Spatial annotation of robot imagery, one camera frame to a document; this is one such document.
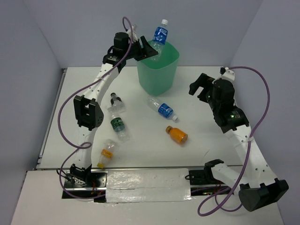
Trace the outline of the blue label clear bottle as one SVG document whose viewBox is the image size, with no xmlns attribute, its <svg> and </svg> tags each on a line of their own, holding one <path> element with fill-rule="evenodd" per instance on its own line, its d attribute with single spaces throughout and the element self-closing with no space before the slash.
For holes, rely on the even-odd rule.
<svg viewBox="0 0 300 225">
<path fill-rule="evenodd" d="M 150 46 L 158 52 L 157 55 L 150 57 L 152 61 L 158 61 L 167 41 L 168 21 L 163 19 L 161 24 L 156 28 L 153 39 L 150 41 Z"/>
</svg>

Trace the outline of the black label bottle black cap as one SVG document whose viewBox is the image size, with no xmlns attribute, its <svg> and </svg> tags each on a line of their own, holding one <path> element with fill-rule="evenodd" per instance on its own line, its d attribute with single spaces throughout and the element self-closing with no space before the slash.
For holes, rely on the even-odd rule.
<svg viewBox="0 0 300 225">
<path fill-rule="evenodd" d="M 114 92 L 111 93 L 111 107 L 108 108 L 108 112 L 122 113 L 125 111 L 125 105 L 121 98 Z"/>
</svg>

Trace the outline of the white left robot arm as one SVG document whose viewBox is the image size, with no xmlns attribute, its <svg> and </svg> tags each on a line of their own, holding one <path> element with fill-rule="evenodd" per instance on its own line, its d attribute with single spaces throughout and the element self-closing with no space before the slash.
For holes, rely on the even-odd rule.
<svg viewBox="0 0 300 225">
<path fill-rule="evenodd" d="M 104 113 L 100 105 L 106 91 L 124 68 L 127 60 L 141 61 L 157 54 L 158 52 L 150 46 L 144 36 L 131 41 L 127 33 L 116 33 L 113 46 L 103 57 L 101 70 L 95 78 L 94 84 L 83 94 L 74 97 L 75 118 L 79 127 L 78 145 L 81 149 L 75 153 L 75 159 L 70 167 L 70 175 L 81 187 L 92 183 L 92 144 L 96 131 L 104 120 Z"/>
</svg>

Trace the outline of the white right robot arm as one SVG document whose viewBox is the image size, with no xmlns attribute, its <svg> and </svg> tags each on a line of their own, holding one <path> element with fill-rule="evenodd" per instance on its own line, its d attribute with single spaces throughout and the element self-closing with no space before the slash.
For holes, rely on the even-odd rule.
<svg viewBox="0 0 300 225">
<path fill-rule="evenodd" d="M 202 88 L 198 99 L 208 103 L 216 124 L 232 143 L 243 163 L 240 173 L 228 167 L 224 161 L 215 159 L 204 167 L 204 179 L 208 183 L 223 182 L 238 195 L 242 206 L 252 212 L 276 203 L 289 189 L 286 180 L 280 180 L 263 157 L 254 137 L 254 129 L 234 99 L 234 76 L 222 75 L 214 79 L 202 73 L 189 86 L 194 95 Z"/>
</svg>

